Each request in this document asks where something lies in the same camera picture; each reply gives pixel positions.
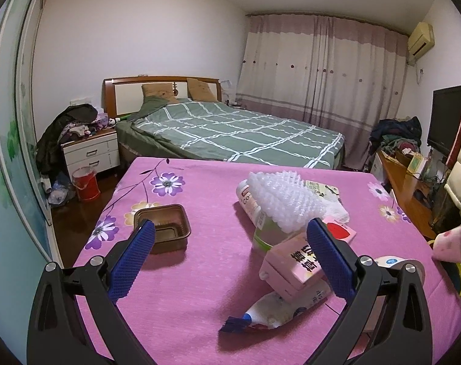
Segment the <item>pile of clothes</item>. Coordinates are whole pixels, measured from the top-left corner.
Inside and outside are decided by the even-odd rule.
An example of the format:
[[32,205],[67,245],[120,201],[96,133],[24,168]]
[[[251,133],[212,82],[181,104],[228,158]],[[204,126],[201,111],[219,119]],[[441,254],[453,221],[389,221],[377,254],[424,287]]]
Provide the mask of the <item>pile of clothes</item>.
[[411,149],[420,152],[421,123],[414,116],[410,120],[383,119],[371,131],[369,155],[382,150],[388,155],[395,155],[396,150]]
[[36,144],[36,166],[41,174],[54,179],[60,171],[66,171],[60,147],[107,127],[109,117],[90,104],[70,106],[59,114]]

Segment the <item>flat screen tv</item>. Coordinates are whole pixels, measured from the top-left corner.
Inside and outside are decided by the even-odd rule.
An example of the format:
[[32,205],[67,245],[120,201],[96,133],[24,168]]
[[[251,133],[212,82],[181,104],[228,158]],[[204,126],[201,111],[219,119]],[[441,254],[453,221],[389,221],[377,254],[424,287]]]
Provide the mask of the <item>flat screen tv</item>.
[[455,142],[461,120],[461,86],[433,92],[427,144],[446,157]]

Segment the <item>flower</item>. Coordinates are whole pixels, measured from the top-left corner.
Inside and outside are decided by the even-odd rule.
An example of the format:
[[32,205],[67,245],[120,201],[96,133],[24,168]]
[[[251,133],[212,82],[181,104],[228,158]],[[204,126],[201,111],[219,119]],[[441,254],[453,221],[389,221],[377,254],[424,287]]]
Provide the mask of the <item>flower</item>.
[[177,176],[175,173],[163,173],[160,177],[154,177],[151,181],[154,185],[152,190],[159,196],[165,196],[167,193],[175,196],[177,193],[182,192],[182,185],[185,185],[182,176]]
[[370,182],[367,184],[367,186],[369,187],[369,192],[372,193],[375,197],[378,197],[380,200],[388,201],[390,199],[389,194],[382,187],[382,185]]
[[400,216],[402,216],[403,221],[407,221],[407,222],[411,223],[411,220],[408,218],[408,216],[405,214],[405,212],[401,209],[401,207],[399,207],[399,206],[396,207],[396,210],[397,210],[398,214]]
[[396,222],[399,219],[399,215],[391,207],[381,206],[379,212],[388,222]]
[[142,201],[136,204],[133,204],[131,207],[131,212],[124,214],[125,224],[127,226],[133,226],[134,225],[134,215],[142,209],[150,209],[151,207],[158,207],[161,206],[161,203],[155,202],[155,203],[148,203],[146,201]]
[[102,241],[112,241],[119,228],[115,226],[115,217],[107,215],[103,221],[98,221],[88,239],[85,250],[99,250],[102,247]]

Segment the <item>wooden tv stand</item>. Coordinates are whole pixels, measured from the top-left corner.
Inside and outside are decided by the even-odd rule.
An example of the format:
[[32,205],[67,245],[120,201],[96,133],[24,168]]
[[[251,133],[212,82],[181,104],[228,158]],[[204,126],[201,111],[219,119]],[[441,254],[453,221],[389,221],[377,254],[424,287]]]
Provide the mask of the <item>wooden tv stand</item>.
[[418,229],[425,238],[434,240],[437,235],[429,225],[431,210],[422,205],[413,196],[413,192],[416,189],[419,189],[427,195],[429,187],[424,182],[409,174],[405,166],[388,161],[381,151],[377,154],[379,155],[384,172],[393,188],[394,197],[396,198],[398,206],[401,207],[416,229]]

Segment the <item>curtain rod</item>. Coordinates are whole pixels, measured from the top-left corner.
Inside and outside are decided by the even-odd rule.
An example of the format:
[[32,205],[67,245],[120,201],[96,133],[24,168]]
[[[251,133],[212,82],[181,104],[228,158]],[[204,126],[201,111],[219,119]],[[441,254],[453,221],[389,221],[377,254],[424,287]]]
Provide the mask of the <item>curtain rod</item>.
[[334,18],[339,18],[339,19],[349,19],[349,20],[355,20],[356,22],[360,23],[367,23],[368,25],[373,25],[373,26],[381,26],[387,30],[395,31],[396,33],[405,35],[409,37],[411,34],[405,32],[404,30],[399,30],[394,27],[391,27],[389,25],[379,23],[379,22],[372,22],[369,20],[365,19],[357,19],[353,18],[350,16],[343,16],[343,15],[333,15],[333,14],[326,14],[326,13],[318,13],[318,12],[253,12],[253,13],[248,13],[246,16],[251,17],[251,16],[262,16],[262,15],[316,15],[316,16],[327,16],[327,17],[334,17]]

